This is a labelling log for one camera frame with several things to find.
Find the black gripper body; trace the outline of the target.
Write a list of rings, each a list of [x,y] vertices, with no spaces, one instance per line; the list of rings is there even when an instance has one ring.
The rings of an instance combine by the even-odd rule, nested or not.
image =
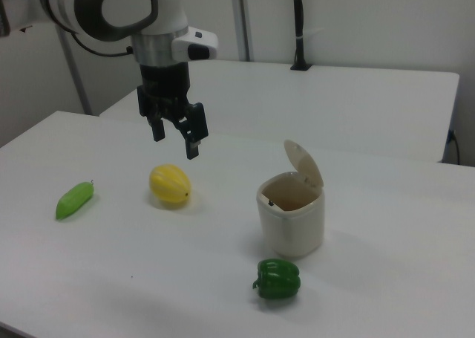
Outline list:
[[[140,115],[150,123],[167,119],[173,124],[189,127],[188,63],[179,62],[167,67],[141,65],[140,72],[142,85],[137,88]]]

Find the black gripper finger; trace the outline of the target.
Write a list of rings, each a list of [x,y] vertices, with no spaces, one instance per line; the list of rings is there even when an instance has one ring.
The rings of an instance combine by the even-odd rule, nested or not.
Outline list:
[[[166,137],[163,120],[160,115],[154,115],[147,117],[148,124],[151,127],[153,139],[155,142],[159,142]]]
[[[207,122],[202,103],[186,104],[174,123],[185,139],[186,157],[189,160],[199,155],[199,145],[207,137]]]

